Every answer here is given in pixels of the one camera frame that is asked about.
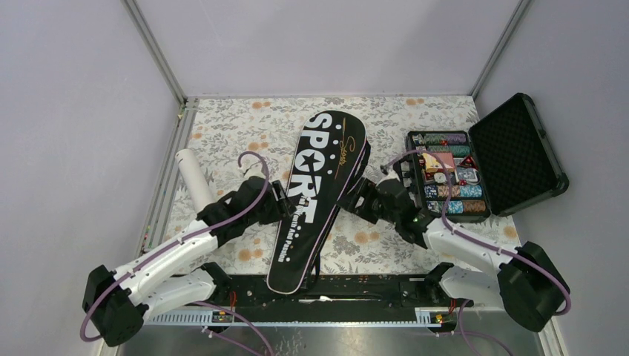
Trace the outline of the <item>black racket cover bag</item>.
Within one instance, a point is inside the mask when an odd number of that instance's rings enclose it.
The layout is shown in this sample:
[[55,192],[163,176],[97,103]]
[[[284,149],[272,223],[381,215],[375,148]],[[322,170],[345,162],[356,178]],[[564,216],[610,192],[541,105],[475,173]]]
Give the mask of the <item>black racket cover bag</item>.
[[266,276],[269,290],[294,294],[317,272],[340,210],[337,203],[363,176],[370,151],[365,125],[350,113],[323,111],[304,123],[286,189],[295,211],[278,225]]

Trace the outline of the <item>white shuttlecock tube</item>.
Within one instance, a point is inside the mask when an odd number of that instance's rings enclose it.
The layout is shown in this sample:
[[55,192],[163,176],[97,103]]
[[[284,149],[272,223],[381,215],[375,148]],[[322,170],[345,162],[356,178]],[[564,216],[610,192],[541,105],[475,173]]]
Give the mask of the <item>white shuttlecock tube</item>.
[[200,163],[191,149],[185,148],[175,154],[177,166],[190,194],[194,211],[201,212],[207,205],[215,201]]

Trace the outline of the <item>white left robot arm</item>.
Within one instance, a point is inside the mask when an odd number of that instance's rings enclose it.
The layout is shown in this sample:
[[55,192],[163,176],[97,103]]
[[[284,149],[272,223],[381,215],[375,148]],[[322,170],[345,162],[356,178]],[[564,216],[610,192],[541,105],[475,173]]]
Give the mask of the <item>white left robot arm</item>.
[[119,346],[153,316],[197,301],[224,303],[231,287],[219,267],[209,264],[184,277],[177,271],[242,236],[251,225],[275,223],[295,211],[279,181],[250,177],[236,191],[210,201],[175,238],[112,270],[96,267],[82,300],[81,339]]

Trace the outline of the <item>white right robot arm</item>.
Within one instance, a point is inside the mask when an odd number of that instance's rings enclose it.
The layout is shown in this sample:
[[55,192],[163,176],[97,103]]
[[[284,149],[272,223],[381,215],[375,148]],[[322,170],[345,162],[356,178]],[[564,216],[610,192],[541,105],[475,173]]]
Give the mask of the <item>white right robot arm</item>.
[[391,223],[404,241],[474,268],[465,271],[445,264],[434,268],[425,286],[432,304],[442,306],[452,298],[483,303],[504,310],[532,332],[540,332],[552,317],[571,309],[568,285],[540,245],[500,245],[482,237],[416,206],[396,178],[379,183],[363,178],[338,205],[371,223]]

